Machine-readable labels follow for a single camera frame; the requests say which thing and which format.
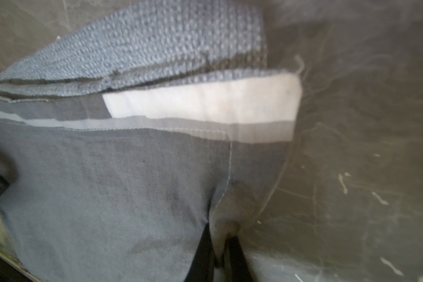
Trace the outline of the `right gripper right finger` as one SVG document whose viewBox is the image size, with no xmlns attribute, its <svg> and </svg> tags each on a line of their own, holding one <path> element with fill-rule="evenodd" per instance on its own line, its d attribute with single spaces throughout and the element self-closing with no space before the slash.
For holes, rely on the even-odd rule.
<svg viewBox="0 0 423 282">
<path fill-rule="evenodd" d="M 254 282 L 238 237 L 226 240 L 223 253 L 226 282 Z"/>
</svg>

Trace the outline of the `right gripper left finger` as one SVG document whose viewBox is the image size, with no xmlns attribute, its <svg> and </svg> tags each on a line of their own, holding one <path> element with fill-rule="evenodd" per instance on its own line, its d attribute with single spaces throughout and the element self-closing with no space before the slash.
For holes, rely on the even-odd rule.
<svg viewBox="0 0 423 282">
<path fill-rule="evenodd" d="M 207 223 L 184 282 L 213 282 L 214 272 L 215 253 L 209 223 Z"/>
</svg>

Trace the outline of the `light grey pillowcase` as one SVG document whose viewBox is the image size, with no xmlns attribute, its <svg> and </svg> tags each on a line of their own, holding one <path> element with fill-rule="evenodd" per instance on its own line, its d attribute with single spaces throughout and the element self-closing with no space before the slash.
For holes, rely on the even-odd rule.
<svg viewBox="0 0 423 282">
<path fill-rule="evenodd" d="M 301 101 L 242 1 L 144 1 L 0 73 L 0 215 L 45 282 L 180 282 L 282 173 Z"/>
</svg>

